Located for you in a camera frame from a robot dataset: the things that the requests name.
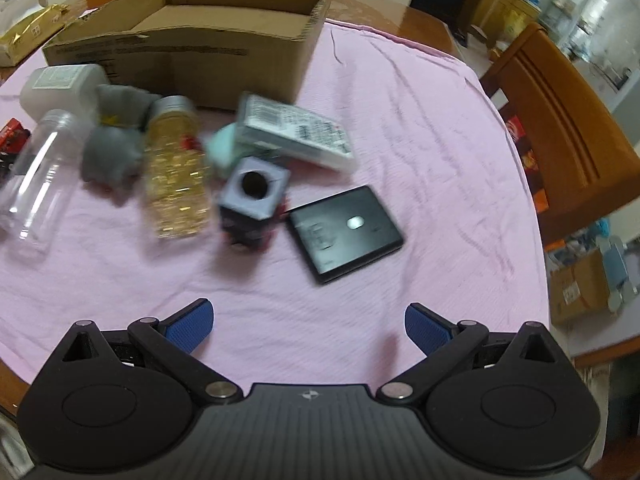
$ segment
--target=black hole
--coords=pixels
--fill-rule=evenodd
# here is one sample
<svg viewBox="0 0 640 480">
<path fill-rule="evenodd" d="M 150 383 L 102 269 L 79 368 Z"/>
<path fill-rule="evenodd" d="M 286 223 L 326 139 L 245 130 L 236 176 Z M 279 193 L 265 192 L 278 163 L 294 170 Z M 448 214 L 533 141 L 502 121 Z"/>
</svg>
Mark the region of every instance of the black hole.
<svg viewBox="0 0 640 480">
<path fill-rule="evenodd" d="M 80 359 L 91 359 L 97 355 L 98 352 L 95 351 L 94 345 L 91 343 L 87 332 L 81 332 L 71 343 L 69 350 L 62 360 L 64 362 L 79 361 Z"/>
<path fill-rule="evenodd" d="M 530 361 L 541 361 L 543 363 L 554 363 L 556 360 L 551 355 L 551 352 L 546 347 L 542 336 L 531 335 L 527 341 L 522 356 Z"/>
<path fill-rule="evenodd" d="M 263 174 L 257 171 L 249 171 L 242 177 L 242 191 L 251 198 L 260 200 L 267 196 L 269 183 Z"/>
</svg>

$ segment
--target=barcode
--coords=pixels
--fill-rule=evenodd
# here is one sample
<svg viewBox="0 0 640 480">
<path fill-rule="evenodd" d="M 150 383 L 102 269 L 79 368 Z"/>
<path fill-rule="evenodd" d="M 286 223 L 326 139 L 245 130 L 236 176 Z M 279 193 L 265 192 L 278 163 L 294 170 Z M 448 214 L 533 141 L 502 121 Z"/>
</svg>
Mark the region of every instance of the barcode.
<svg viewBox="0 0 640 480">
<path fill-rule="evenodd" d="M 251 115 L 263 123 L 280 127 L 280 107 L 265 101 L 254 100 Z"/>
</svg>

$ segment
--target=small cardboard box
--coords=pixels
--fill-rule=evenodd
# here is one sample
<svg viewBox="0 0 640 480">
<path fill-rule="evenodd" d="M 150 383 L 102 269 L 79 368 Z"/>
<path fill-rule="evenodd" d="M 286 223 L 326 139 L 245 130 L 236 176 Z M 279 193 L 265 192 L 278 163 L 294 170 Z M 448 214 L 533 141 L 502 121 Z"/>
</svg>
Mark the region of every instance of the small cardboard box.
<svg viewBox="0 0 640 480">
<path fill-rule="evenodd" d="M 298 95 L 331 0 L 113 0 L 44 47 L 50 65 L 98 63 L 112 83 L 235 110 L 243 91 Z"/>
<path fill-rule="evenodd" d="M 551 273 L 551 323 L 560 325 L 588 312 L 607 310 L 608 302 L 609 283 L 600 251 L 593 251 L 572 266 Z"/>
</svg>

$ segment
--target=blue gripper pad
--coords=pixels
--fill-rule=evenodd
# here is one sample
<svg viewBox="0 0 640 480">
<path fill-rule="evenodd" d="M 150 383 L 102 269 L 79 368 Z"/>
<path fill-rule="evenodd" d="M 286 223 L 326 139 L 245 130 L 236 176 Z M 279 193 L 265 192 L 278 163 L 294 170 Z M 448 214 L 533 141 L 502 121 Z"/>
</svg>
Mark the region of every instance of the blue gripper pad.
<svg viewBox="0 0 640 480">
<path fill-rule="evenodd" d="M 404 311 L 404 330 L 409 339 L 427 356 L 453 338 L 450 327 L 427 316 L 413 303 Z"/>
<path fill-rule="evenodd" d="M 198 300 L 194 303 L 162 322 L 164 336 L 187 354 L 193 352 L 213 329 L 211 302 Z"/>
</svg>

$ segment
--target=wooden chair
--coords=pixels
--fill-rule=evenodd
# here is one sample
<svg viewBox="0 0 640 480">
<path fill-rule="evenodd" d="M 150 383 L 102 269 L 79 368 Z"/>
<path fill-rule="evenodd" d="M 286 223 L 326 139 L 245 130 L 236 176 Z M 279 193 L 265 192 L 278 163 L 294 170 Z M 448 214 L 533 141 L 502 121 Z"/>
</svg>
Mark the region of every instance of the wooden chair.
<svg viewBox="0 0 640 480">
<path fill-rule="evenodd" d="M 549 204 L 538 215 L 544 245 L 640 196 L 640 158 L 540 25 L 531 23 L 480 83 L 489 97 L 502 89 L 530 139 Z"/>
</svg>

